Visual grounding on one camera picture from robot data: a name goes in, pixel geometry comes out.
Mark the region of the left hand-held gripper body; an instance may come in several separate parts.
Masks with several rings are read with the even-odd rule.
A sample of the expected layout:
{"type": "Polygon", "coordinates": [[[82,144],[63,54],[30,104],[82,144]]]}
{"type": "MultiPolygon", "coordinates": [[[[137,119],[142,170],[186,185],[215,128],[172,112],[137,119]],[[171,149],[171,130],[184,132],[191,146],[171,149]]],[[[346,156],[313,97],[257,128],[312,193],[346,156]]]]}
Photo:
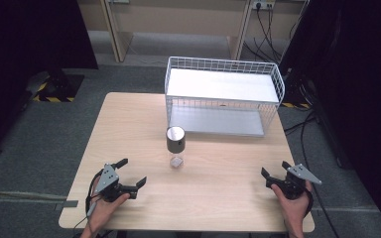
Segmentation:
{"type": "Polygon", "coordinates": [[[120,176],[111,167],[106,164],[100,174],[99,182],[94,189],[94,193],[99,195],[104,201],[113,202],[120,195],[129,193],[130,199],[136,199],[138,190],[135,185],[123,185],[119,182],[120,176]]]}

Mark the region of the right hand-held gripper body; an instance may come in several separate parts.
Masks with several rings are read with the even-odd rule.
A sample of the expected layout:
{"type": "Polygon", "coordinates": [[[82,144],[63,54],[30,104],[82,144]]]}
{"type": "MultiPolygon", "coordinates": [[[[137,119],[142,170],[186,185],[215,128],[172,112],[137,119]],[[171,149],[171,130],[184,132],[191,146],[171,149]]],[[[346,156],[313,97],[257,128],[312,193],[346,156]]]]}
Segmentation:
{"type": "Polygon", "coordinates": [[[321,180],[303,164],[294,165],[285,171],[287,172],[285,179],[278,179],[270,176],[271,180],[266,180],[266,186],[270,188],[272,184],[276,184],[287,199],[298,199],[305,192],[307,180],[316,184],[321,184],[321,180]]]}

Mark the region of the black cylindrical can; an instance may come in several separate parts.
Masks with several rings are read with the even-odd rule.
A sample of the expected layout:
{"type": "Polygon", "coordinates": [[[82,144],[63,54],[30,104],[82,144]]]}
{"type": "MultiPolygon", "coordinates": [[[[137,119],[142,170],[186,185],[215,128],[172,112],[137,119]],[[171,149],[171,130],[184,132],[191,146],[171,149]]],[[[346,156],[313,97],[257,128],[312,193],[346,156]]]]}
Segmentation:
{"type": "Polygon", "coordinates": [[[170,166],[179,168],[184,163],[186,132],[182,127],[172,126],[166,132],[167,149],[170,155],[170,166]]]}

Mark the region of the white wire shelf rack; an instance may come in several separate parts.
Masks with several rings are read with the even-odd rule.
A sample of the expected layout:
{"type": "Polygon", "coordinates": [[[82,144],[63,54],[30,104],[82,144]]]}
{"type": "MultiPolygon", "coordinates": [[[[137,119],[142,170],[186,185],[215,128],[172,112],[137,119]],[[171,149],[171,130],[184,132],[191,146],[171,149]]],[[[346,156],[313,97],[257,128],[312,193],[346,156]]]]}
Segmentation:
{"type": "Polygon", "coordinates": [[[188,133],[263,137],[285,95],[271,62],[170,57],[167,121],[188,133]]]}

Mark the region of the person's right hand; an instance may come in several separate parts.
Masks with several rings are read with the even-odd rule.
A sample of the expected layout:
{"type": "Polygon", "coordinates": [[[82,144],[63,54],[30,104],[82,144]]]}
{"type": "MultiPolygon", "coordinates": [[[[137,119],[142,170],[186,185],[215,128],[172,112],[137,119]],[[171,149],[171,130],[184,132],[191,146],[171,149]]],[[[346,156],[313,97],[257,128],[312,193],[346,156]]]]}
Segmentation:
{"type": "Polygon", "coordinates": [[[304,192],[298,199],[290,200],[285,198],[283,192],[276,184],[272,184],[271,188],[281,205],[281,212],[287,230],[303,230],[304,218],[310,203],[307,193],[304,192]]]}

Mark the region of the person's left hand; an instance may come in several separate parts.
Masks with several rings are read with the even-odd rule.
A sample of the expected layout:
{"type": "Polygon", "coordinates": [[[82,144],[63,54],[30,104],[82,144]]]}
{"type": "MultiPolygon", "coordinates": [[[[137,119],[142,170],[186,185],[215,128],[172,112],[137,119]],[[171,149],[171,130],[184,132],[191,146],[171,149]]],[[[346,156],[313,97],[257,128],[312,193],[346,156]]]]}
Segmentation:
{"type": "Polygon", "coordinates": [[[98,199],[88,219],[89,230],[93,233],[102,229],[111,219],[114,212],[130,197],[129,193],[120,195],[115,201],[107,202],[98,199]]]}

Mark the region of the wooden table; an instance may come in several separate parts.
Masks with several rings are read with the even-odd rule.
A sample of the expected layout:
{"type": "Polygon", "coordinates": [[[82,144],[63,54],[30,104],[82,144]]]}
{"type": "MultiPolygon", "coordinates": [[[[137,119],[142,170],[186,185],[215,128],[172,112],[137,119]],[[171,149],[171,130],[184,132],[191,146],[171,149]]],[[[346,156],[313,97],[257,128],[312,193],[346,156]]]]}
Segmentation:
{"type": "Polygon", "coordinates": [[[84,225],[85,198],[94,175],[122,159],[123,184],[145,179],[108,223],[118,230],[282,232],[280,205],[261,175],[281,178],[293,157],[278,117],[263,137],[189,134],[185,161],[174,169],[166,145],[162,94],[110,92],[105,96],[59,225],[84,225]]]}

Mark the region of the dark curtain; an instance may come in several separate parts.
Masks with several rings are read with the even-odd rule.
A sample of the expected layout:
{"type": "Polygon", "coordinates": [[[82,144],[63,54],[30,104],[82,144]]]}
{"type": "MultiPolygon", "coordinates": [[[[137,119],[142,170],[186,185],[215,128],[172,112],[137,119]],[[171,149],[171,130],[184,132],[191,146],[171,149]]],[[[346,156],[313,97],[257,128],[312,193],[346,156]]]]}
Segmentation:
{"type": "Polygon", "coordinates": [[[280,63],[381,211],[381,0],[310,0],[280,63]]]}
{"type": "Polygon", "coordinates": [[[0,140],[27,96],[30,77],[96,67],[77,0],[0,0],[0,140]]]}

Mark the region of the black stand base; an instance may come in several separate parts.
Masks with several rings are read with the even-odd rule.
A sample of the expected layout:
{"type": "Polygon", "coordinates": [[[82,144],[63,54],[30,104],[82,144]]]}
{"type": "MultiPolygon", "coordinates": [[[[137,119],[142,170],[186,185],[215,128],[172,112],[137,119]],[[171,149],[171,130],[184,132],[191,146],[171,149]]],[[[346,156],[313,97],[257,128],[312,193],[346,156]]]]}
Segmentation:
{"type": "Polygon", "coordinates": [[[82,74],[66,74],[61,68],[50,70],[33,97],[42,102],[73,102],[84,80],[82,74]]]}

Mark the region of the beige shelf unit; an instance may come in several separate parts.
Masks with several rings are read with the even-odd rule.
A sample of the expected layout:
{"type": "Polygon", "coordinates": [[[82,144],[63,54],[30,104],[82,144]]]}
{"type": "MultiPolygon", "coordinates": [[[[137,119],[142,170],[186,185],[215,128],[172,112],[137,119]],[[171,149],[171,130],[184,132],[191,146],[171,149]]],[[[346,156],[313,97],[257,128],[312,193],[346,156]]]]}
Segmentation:
{"type": "Polygon", "coordinates": [[[77,0],[100,63],[162,64],[170,56],[240,60],[264,32],[283,53],[310,0],[77,0]]]}

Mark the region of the white power strip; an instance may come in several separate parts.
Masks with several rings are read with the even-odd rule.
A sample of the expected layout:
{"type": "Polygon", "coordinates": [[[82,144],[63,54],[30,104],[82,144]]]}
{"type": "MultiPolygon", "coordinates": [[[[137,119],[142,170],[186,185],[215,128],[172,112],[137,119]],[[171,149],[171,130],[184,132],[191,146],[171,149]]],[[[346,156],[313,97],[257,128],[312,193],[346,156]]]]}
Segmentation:
{"type": "Polygon", "coordinates": [[[253,0],[252,8],[254,10],[272,10],[276,0],[253,0]]]}

